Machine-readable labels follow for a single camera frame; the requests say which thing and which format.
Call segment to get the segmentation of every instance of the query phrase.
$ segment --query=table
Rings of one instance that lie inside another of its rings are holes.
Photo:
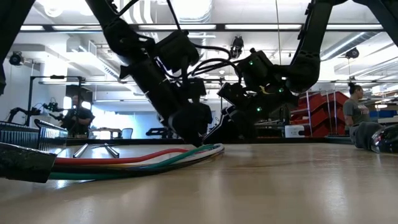
[[[126,157],[169,147],[115,148]],[[397,160],[349,145],[235,144],[217,161],[151,177],[0,179],[0,223],[396,223]]]

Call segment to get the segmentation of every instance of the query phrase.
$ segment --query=ceiling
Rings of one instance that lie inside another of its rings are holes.
[[[207,23],[212,24],[304,23],[306,18],[304,12],[310,2],[310,0],[278,0],[277,5],[275,4],[275,0],[173,0],[172,2],[175,5],[177,14],[194,14],[202,10],[202,1],[212,5],[209,11],[209,17],[206,19]],[[59,16],[52,17],[48,15],[49,8],[51,8],[48,6],[49,4],[52,4],[52,7],[58,6],[58,8],[63,8]],[[141,0],[137,3],[137,7],[134,7],[124,16],[125,19],[130,19],[132,23],[174,23],[169,8],[163,0],[146,0],[146,2]],[[34,8],[30,11],[29,16],[25,20],[25,24],[97,24],[98,21],[94,16],[86,16],[88,14],[86,10],[84,10],[86,8],[87,5],[84,0],[37,0],[34,4]],[[333,8],[329,23],[373,24],[377,23],[377,19],[367,7],[348,1]],[[359,33],[360,32],[327,32],[323,39],[321,50],[329,49],[344,38]],[[158,40],[162,40],[169,34],[169,32],[152,33],[152,35],[157,36]],[[255,48],[256,50],[265,51],[272,63],[286,65],[290,63],[299,44],[297,40],[298,34],[298,32],[249,32],[247,30],[243,30],[242,32],[207,32],[206,35],[209,36],[209,38],[206,38],[206,44],[228,48],[234,37],[240,35],[244,39],[244,51],[241,58],[247,57],[250,54],[249,49]],[[15,43],[43,44],[57,51],[60,55],[67,57],[68,52],[65,47],[65,42],[72,36],[79,37],[84,42],[92,41],[92,43],[96,44],[98,47],[98,56],[102,57],[107,65],[118,69],[120,63],[109,52],[106,45],[101,45],[106,44],[106,40],[102,33],[21,33]],[[380,33],[372,39],[356,46],[360,51],[360,57],[355,60],[350,60],[349,66],[348,60],[345,58],[336,57],[327,61],[328,66],[334,68],[335,71],[333,74],[328,75],[327,79],[348,78],[349,75],[353,73],[360,74],[358,79],[363,80],[396,78],[394,74],[398,73],[398,64],[396,66],[383,67],[363,75],[363,73],[368,72],[366,69],[373,66],[380,66],[381,63],[398,57],[398,51],[395,45],[380,50],[391,45],[391,43],[392,41],[386,33]],[[214,57],[225,56],[223,52],[207,51],[202,59]],[[101,74],[101,70],[95,70],[90,67],[92,65],[85,65],[85,63],[82,62],[80,66],[85,69],[85,72],[89,71],[87,76],[88,79],[109,79],[105,73]],[[222,76],[234,75],[233,69],[229,67],[215,70],[208,75],[210,77],[220,76],[220,70],[224,71]],[[372,87],[377,84],[363,85]],[[97,86],[96,91],[129,91],[129,89],[123,86]]]

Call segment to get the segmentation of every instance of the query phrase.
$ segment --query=wall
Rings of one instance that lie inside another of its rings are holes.
[[[6,74],[6,89],[0,96],[0,119],[5,120],[11,109],[20,107],[27,109],[29,97],[29,80],[32,75],[40,75],[40,66],[36,65],[32,71],[32,64],[27,63],[21,67],[11,66],[8,61],[3,63]],[[58,103],[63,103],[65,96],[64,86],[39,85],[38,80],[34,81],[32,93],[32,106],[37,103],[48,103],[54,97]],[[25,115],[21,112],[16,114],[14,123],[23,124]]]

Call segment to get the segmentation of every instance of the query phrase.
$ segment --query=gray t-shirt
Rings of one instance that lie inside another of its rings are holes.
[[[360,122],[370,122],[371,117],[369,115],[369,109],[362,103],[348,99],[343,105],[344,116],[352,116],[354,124]]]

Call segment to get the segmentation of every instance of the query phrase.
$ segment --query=person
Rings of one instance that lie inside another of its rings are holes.
[[[63,119],[64,122],[61,127],[66,128],[70,134],[88,134],[88,127],[95,118],[89,109],[81,106],[83,101],[84,98],[82,96],[80,96],[79,102],[78,96],[73,96],[73,106],[77,106],[79,104],[79,110],[77,112],[76,109],[68,110],[67,115],[65,115]]]
[[[348,86],[351,97],[343,105],[346,133],[349,133],[349,128],[355,124],[371,121],[369,109],[359,102],[363,97],[362,87],[354,83],[349,83]]]
[[[201,126],[198,127],[198,128],[199,128],[199,133],[201,135],[205,135],[205,134],[207,134],[207,126],[208,126],[208,124],[211,124],[213,122],[213,116],[211,114],[211,109],[210,109],[209,105],[206,105],[204,103],[200,103],[200,96],[193,97],[192,98],[192,103],[194,105],[197,105],[200,108],[200,110],[201,110],[201,112],[203,114],[203,121],[204,122],[202,122]]]

